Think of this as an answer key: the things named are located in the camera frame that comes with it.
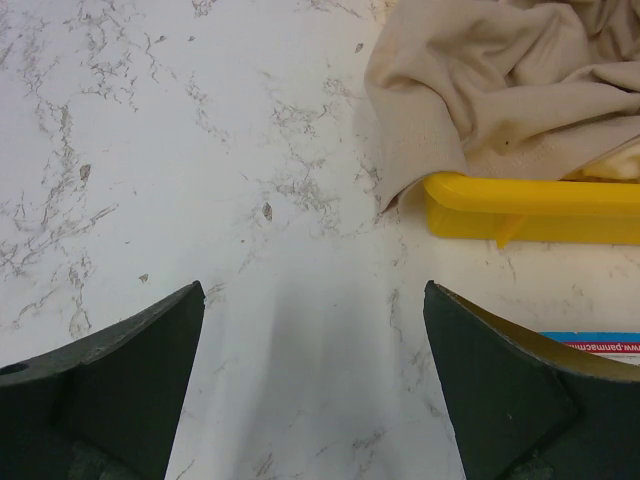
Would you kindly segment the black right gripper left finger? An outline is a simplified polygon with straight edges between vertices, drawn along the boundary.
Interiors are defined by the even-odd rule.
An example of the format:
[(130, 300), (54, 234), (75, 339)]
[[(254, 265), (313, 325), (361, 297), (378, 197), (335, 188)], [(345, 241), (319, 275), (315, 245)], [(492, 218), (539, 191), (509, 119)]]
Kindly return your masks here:
[(2, 367), (2, 478), (164, 478), (204, 310), (193, 282), (126, 320)]

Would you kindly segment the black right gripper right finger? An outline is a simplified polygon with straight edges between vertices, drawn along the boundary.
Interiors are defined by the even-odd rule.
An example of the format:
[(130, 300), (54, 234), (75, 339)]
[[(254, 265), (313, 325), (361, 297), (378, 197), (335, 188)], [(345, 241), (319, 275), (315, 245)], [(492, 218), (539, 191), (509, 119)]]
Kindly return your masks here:
[(429, 282), (424, 322), (469, 479), (635, 479), (639, 365), (590, 356)]

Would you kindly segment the tan beige t shirt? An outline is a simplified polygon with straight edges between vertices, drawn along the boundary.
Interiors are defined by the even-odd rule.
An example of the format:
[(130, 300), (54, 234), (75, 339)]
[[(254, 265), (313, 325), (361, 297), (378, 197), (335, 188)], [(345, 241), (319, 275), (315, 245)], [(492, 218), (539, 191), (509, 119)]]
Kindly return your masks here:
[(382, 207), (438, 172), (598, 176), (639, 141), (639, 5), (400, 1), (364, 86)]

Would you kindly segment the blue white booklet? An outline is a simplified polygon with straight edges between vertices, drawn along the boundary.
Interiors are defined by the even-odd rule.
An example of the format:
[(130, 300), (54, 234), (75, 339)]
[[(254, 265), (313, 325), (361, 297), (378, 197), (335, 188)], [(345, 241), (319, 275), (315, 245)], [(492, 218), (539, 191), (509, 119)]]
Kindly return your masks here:
[(546, 331), (540, 335), (590, 356), (639, 365), (638, 332)]

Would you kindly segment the yellow plastic bin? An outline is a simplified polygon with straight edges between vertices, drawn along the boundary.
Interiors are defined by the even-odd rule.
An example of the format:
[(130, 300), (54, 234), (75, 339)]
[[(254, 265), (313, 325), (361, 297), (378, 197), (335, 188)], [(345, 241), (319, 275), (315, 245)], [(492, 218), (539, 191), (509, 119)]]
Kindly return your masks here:
[(427, 225), (441, 238), (583, 244), (639, 243), (639, 186), (484, 179), (423, 180)]

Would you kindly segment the cream yellow t shirt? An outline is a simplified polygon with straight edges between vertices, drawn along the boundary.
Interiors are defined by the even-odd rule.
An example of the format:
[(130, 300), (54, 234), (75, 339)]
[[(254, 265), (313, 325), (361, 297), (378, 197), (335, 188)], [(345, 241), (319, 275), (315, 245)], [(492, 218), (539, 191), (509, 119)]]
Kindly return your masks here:
[(632, 181), (639, 179), (639, 145), (632, 145), (590, 163), (582, 169), (585, 177)]

